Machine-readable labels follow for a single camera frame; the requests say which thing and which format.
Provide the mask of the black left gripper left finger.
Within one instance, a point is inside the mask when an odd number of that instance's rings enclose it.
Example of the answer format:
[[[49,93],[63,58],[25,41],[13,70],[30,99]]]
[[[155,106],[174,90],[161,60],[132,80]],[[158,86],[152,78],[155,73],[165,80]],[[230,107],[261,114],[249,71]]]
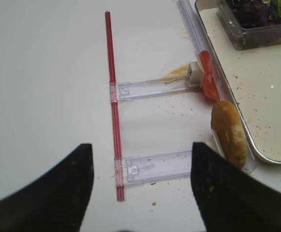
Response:
[[[55,167],[0,200],[0,232],[80,231],[94,183],[91,144],[81,144]]]

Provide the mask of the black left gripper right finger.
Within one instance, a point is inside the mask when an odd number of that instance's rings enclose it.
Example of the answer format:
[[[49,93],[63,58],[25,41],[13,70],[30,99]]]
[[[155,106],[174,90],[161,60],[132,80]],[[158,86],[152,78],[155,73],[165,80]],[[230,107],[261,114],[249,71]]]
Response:
[[[208,232],[281,232],[281,193],[202,142],[192,145],[191,187]]]

